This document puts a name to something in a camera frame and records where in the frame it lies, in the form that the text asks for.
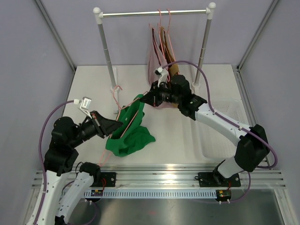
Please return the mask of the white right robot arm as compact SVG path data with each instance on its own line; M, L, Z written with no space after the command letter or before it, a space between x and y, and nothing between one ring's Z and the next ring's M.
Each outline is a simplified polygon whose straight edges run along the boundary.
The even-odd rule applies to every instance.
M252 172L270 152L262 126L251 127L214 110L207 100L192 93L183 75L172 77L170 84L153 82L140 101L153 107L176 104L184 116L211 127L236 146L235 155L223 160L204 179L209 185L226 186L232 176L242 171Z

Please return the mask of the pink hanger of green top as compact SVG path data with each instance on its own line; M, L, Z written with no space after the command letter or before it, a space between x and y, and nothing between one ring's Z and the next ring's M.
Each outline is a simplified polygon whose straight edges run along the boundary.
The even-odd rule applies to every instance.
M125 106L121 107L120 104L119 104L118 98L115 97L115 92L119 93L121 90L123 90L123 89L122 89L122 87L119 86L119 85L116 85L116 86L113 88L113 90L112 90L112 97L113 97L113 99L114 99L114 101L115 101L115 103L116 103L116 105L117 105L117 111L116 111L116 112L118 113L118 114L117 114L117 117L116 117L117 120L118 120L119 117L120 117L120 112L121 112L121 110L123 110L123 109L125 109L125 108L131 106L134 102L136 102L137 100L140 99L139 97L138 97L138 98L135 98L135 99L134 99L132 102L130 102L128 105L125 105ZM138 114L138 112L135 113L135 115L134 115L133 118L131 119L130 123L128 124L128 126L126 127L126 129L124 130L124 132L122 133L121 137L124 136L124 134L126 133L126 131L128 130L128 128L129 128L130 125L132 124L133 120L136 118L137 114ZM105 153L106 153L106 152L107 152L107 150L105 149L105 150L103 151L101 157L100 157L100 160L99 160L99 163L98 163L98 165L99 165L100 167L104 166L104 164L107 162L107 160L108 160L109 157L111 156L111 153L109 153L108 156L105 158L105 160L102 162L102 160L104 159L104 156L105 156Z

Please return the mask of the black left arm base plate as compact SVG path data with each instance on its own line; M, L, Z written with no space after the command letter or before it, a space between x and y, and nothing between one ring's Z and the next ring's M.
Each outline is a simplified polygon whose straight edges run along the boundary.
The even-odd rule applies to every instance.
M100 175L97 175L94 179L92 187L103 187L105 188L112 188L116 185L116 175L115 172L101 172Z

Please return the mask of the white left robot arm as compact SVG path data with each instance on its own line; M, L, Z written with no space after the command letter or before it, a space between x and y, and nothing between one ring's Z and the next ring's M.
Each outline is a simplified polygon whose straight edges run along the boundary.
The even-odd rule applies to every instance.
M66 225L70 216L89 187L102 184L100 166L85 162L67 191L63 187L79 155L76 148L94 136L106 138L118 128L121 121L107 119L97 111L75 124L70 117L61 117L53 125L52 138L43 162L43 179L29 225Z

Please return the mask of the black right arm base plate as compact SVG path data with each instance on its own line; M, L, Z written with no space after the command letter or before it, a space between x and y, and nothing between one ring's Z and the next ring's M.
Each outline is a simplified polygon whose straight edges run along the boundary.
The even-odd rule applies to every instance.
M230 178L224 178L217 172L199 172L194 179L199 182L199 186L202 188L241 187L240 177L237 173Z

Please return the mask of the green tank top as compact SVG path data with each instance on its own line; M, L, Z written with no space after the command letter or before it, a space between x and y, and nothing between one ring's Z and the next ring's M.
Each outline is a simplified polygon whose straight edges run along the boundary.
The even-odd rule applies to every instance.
M144 103L140 101L142 96L143 94L137 95L130 105L121 108L117 121L123 125L106 141L105 149L117 157L126 157L156 141L149 130L142 126L145 116Z

